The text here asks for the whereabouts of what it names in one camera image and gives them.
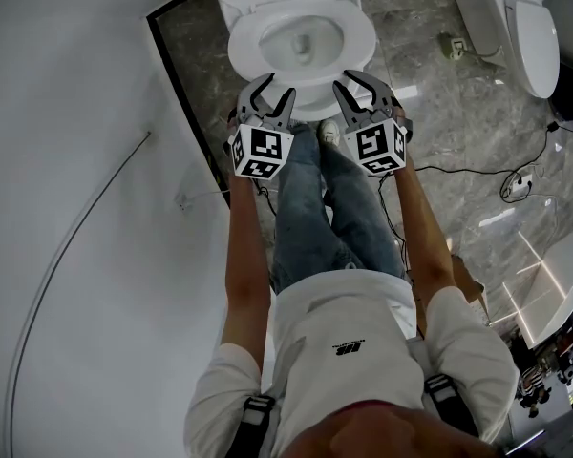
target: white toilet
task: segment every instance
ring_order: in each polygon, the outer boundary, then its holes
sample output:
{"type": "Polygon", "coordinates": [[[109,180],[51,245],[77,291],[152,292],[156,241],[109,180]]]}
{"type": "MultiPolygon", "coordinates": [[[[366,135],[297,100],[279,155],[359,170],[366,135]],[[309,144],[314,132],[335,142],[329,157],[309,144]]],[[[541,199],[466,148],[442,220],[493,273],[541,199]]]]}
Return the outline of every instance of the white toilet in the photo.
{"type": "Polygon", "coordinates": [[[292,118],[323,120],[340,113],[332,83],[340,80],[365,101],[343,76],[363,70],[375,51],[375,29],[361,0],[219,0],[229,28],[229,60],[250,81],[275,73],[262,97],[275,107],[289,88],[297,90],[292,118]]]}
{"type": "Polygon", "coordinates": [[[507,67],[533,96],[548,98],[558,83],[556,27],[543,0],[456,0],[476,52],[507,67]]]}

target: white t-shirt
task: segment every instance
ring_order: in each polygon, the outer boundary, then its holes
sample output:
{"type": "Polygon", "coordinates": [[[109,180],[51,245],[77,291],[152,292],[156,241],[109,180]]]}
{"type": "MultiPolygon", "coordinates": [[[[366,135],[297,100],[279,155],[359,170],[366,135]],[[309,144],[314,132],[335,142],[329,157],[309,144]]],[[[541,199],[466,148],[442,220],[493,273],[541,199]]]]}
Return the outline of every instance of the white t-shirt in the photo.
{"type": "MultiPolygon", "coordinates": [[[[306,339],[287,370],[272,457],[280,456],[303,430],[356,402],[422,408],[424,376],[406,344],[406,338],[415,336],[415,321],[410,286],[383,273],[322,273],[282,292],[274,323],[278,354],[306,339]]],[[[507,416],[518,381],[507,346],[478,322],[455,287],[435,294],[427,324],[425,341],[437,372],[457,382],[480,437],[491,441],[507,416]]],[[[185,420],[190,455],[223,458],[245,400],[259,395],[260,386],[252,356],[235,344],[220,346],[198,381],[185,420]]]]}

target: marble floor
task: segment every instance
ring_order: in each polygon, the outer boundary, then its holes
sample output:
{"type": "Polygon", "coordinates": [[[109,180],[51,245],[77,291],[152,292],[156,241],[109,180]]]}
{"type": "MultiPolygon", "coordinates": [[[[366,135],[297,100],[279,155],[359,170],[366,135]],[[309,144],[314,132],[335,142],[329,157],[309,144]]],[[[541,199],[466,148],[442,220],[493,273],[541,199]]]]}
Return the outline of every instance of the marble floor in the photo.
{"type": "MultiPolygon", "coordinates": [[[[436,41],[441,32],[467,37],[455,0],[363,0],[363,6],[378,36],[368,71],[391,84],[414,121],[410,153],[417,167],[512,169],[539,153],[545,127],[554,120],[547,102],[528,95],[504,69],[471,55],[457,62],[442,55],[436,41]]],[[[225,118],[244,81],[229,63],[229,34],[217,0],[188,0],[160,17],[159,28],[210,148],[226,170],[225,118]]],[[[498,194],[505,175],[419,173],[453,252],[486,286],[492,321],[514,312],[508,291],[516,303],[526,298],[536,269],[518,272],[537,261],[528,244],[542,255],[573,230],[573,135],[550,134],[537,166],[524,171],[533,175],[533,195],[511,205],[498,194]],[[503,219],[484,222],[501,213],[503,219]]],[[[377,180],[370,182],[377,188],[377,180]]],[[[277,186],[268,186],[274,205],[277,186]]],[[[392,179],[383,195],[401,231],[392,179]]],[[[271,258],[274,217],[263,198],[258,206],[271,258]]],[[[495,328],[504,333],[514,326],[508,318],[495,328]]]]}

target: white sneaker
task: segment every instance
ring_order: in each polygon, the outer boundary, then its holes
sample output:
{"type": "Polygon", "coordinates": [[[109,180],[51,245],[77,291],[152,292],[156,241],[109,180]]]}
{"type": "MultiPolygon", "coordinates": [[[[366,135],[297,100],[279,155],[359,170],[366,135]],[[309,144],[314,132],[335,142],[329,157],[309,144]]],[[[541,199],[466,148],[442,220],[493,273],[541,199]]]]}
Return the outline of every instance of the white sneaker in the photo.
{"type": "Polygon", "coordinates": [[[333,119],[323,120],[318,127],[318,139],[337,147],[340,144],[340,127],[333,119]]]}

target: jeans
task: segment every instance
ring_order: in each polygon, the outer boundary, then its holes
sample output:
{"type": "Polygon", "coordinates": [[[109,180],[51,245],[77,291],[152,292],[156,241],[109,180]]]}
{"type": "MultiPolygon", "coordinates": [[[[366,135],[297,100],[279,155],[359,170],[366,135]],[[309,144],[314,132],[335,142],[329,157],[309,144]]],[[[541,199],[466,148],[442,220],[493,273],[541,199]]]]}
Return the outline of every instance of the jeans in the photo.
{"type": "Polygon", "coordinates": [[[334,146],[319,144],[307,124],[291,131],[295,137],[279,174],[275,292],[318,273],[349,268],[403,278],[395,238],[363,170],[334,146]],[[332,200],[331,224],[321,174],[332,200]]]}

